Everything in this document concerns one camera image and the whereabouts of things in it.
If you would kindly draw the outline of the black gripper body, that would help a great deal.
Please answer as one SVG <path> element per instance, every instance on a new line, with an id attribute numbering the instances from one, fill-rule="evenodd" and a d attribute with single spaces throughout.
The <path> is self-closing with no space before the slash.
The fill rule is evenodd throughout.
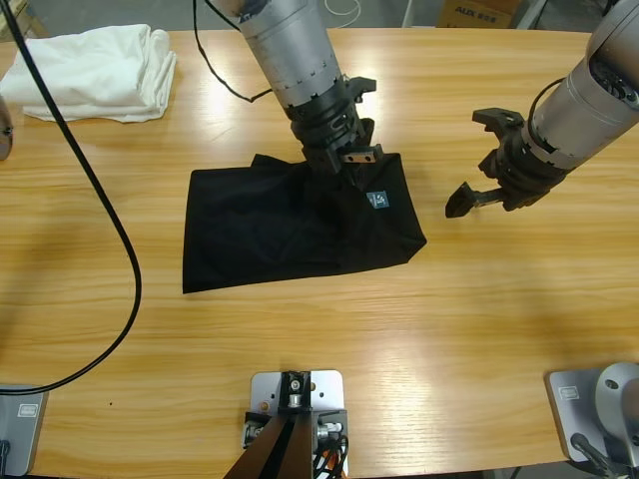
<path id="1" fill-rule="evenodd" d="M 508 134 L 498 154 L 497 182 L 503 189 L 502 207 L 514 211 L 532 206 L 568 175 L 538 159 L 524 142 L 523 130 Z"/>
<path id="2" fill-rule="evenodd" d="M 356 105 L 362 96 L 376 90 L 374 79 L 338 79 L 323 94 L 314 95 L 299 106 L 287 107 L 295 137 L 312 170 L 337 175 L 346 164 L 379 163 L 381 145 L 360 146 L 362 119 Z"/>

